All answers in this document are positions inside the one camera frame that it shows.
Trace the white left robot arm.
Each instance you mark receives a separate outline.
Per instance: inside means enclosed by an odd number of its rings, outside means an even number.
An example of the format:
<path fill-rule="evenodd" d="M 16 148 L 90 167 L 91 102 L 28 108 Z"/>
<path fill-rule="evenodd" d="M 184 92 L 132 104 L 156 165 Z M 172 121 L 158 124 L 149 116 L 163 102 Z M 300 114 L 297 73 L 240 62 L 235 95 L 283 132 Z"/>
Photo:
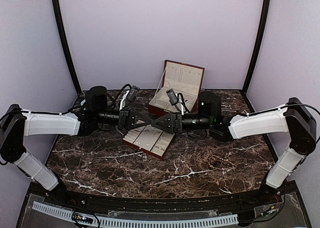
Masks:
<path fill-rule="evenodd" d="M 35 158 L 24 147 L 24 138 L 34 135 L 87 136 L 106 124 L 119 130 L 132 130 L 149 125 L 151 120 L 131 110 L 89 110 L 65 113 L 36 112 L 24 110 L 12 104 L 0 119 L 1 165 L 14 164 L 32 180 L 51 192 L 51 198 L 60 206 L 71 201 L 70 194 L 64 190 L 61 179 Z"/>

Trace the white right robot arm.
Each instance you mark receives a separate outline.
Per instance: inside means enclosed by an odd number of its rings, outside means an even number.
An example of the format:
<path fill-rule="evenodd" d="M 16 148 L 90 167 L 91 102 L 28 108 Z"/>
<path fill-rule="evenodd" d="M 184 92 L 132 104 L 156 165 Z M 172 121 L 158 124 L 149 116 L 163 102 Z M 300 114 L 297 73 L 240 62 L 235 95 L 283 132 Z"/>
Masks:
<path fill-rule="evenodd" d="M 268 133 L 289 133 L 290 142 L 284 153 L 266 175 L 265 184 L 255 194 L 260 205 L 267 204 L 283 181 L 314 152 L 320 140 L 317 122 L 308 111 L 310 106 L 296 97 L 278 107 L 253 113 L 223 116 L 220 97 L 198 101 L 196 113 L 168 113 L 151 122 L 167 133 L 208 130 L 210 137 L 221 142 Z"/>

